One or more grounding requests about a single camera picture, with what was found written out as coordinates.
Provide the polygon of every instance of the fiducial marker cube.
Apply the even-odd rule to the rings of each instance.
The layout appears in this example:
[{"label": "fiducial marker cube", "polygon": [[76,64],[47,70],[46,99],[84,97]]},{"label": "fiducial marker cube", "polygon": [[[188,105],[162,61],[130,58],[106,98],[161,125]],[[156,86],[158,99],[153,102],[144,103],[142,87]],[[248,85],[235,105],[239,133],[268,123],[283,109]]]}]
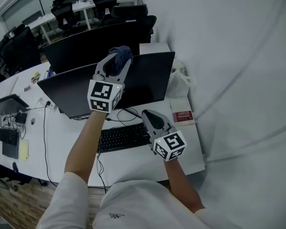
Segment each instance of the fiducial marker cube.
[{"label": "fiducial marker cube", "polygon": [[123,85],[90,80],[88,89],[89,108],[111,113],[122,97]]},{"label": "fiducial marker cube", "polygon": [[169,161],[182,155],[186,146],[187,143],[181,131],[177,131],[155,139],[153,150],[165,161]]}]

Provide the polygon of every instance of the keyboard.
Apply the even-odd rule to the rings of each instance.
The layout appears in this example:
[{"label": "keyboard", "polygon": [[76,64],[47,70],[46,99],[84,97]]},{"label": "keyboard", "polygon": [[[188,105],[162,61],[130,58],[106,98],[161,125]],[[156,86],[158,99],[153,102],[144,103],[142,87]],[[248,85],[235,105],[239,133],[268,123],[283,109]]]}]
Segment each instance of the keyboard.
[{"label": "keyboard", "polygon": [[0,129],[0,141],[17,146],[18,132],[11,129]]},{"label": "keyboard", "polygon": [[149,138],[143,123],[102,130],[101,153],[150,144]]}]

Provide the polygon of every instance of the blue cloth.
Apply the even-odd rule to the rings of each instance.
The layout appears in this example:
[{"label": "blue cloth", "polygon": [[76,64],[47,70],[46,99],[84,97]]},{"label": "blue cloth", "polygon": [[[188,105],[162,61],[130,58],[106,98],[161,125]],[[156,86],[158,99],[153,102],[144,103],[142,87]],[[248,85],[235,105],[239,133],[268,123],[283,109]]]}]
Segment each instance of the blue cloth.
[{"label": "blue cloth", "polygon": [[133,54],[129,47],[127,46],[121,46],[118,48],[111,48],[109,50],[109,54],[113,54],[116,52],[114,64],[112,66],[112,74],[118,74],[121,72],[125,64],[129,59],[133,62]]}]

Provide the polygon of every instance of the white shirt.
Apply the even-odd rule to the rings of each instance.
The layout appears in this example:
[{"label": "white shirt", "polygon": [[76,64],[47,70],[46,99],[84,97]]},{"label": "white shirt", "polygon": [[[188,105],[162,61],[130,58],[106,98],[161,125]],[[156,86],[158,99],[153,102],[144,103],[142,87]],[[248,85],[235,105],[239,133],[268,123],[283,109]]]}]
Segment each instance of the white shirt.
[{"label": "white shirt", "polygon": [[[64,174],[38,229],[87,228],[88,188],[74,173]],[[239,229],[207,209],[192,213],[165,187],[147,180],[112,185],[103,197],[94,229]]]}]

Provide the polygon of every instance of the white tabletop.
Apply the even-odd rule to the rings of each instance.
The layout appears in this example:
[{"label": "white tabletop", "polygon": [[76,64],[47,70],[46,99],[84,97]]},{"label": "white tabletop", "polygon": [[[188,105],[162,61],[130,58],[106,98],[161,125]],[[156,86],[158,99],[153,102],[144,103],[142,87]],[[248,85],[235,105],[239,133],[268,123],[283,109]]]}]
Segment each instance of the white tabletop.
[{"label": "white tabletop", "polygon": [[[164,47],[165,45],[159,45],[159,50],[162,48],[163,51]],[[32,89],[27,92],[24,92],[23,88],[30,84],[31,77],[36,71],[41,73],[42,78],[49,66],[49,63],[43,63],[18,74],[18,80],[12,93],[18,94],[22,100],[33,108],[38,99],[41,96],[45,97],[45,95],[37,84],[34,84]],[[139,112],[140,115],[144,109],[156,110],[168,116],[170,121],[173,123],[168,100],[140,105],[134,108]],[[110,118],[116,119],[116,114],[117,111],[113,111],[110,114]],[[128,120],[132,117],[132,115],[125,111],[122,111],[119,115],[121,120]],[[36,120],[34,125],[31,125],[32,118],[35,118]],[[19,172],[28,176],[48,180],[44,160],[43,118],[44,109],[28,111],[26,123],[27,133],[24,138],[24,140],[29,141],[28,160],[16,160],[2,155],[2,142],[0,142],[1,165],[7,168],[12,168],[12,163],[15,162],[18,166]],[[85,120],[70,120],[65,114],[60,114],[58,109],[46,109],[45,136],[47,144],[47,161],[49,165],[49,174],[52,181],[60,181],[69,151],[79,136],[85,122]],[[140,122],[141,119],[136,118],[131,122],[127,122],[127,125],[138,124]],[[120,126],[123,125],[119,122],[105,121],[103,129]],[[204,161],[196,126],[185,125],[177,127],[177,129],[182,131],[188,143],[185,153],[178,158],[184,172],[188,175],[204,170]],[[110,186],[118,181],[130,179],[148,179],[154,181],[167,179],[167,174],[162,159],[158,155],[155,156],[148,146],[103,153],[100,156],[100,160],[104,166],[104,173],[102,174],[102,177],[107,186]],[[96,171],[96,162],[93,167],[88,185],[102,186],[101,179],[98,177]]]},{"label": "white tabletop", "polygon": [[[118,3],[122,2],[133,2],[133,1],[138,1],[138,0],[117,0]],[[72,5],[72,10],[73,12],[81,11],[81,10],[86,10],[90,8],[94,8],[95,4],[92,0],[87,0],[86,2],[79,1],[75,4]],[[32,30],[38,26],[41,26],[47,22],[55,20],[55,16],[52,13],[48,13],[42,17],[39,17],[37,20],[33,21],[32,23],[28,24],[29,28]]]}]

